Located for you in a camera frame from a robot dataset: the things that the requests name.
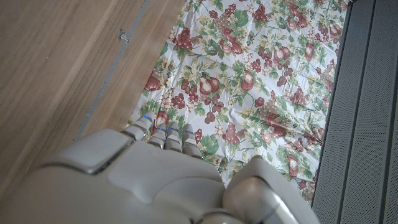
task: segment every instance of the wooden table surface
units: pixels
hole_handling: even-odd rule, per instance
[[[80,134],[125,127],[182,5],[0,1],[0,199]]]

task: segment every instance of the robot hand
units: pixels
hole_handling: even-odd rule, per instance
[[[0,206],[0,223],[318,223],[303,198],[261,156],[225,189],[203,161],[192,127],[154,114],[122,133],[105,129],[43,161]]]

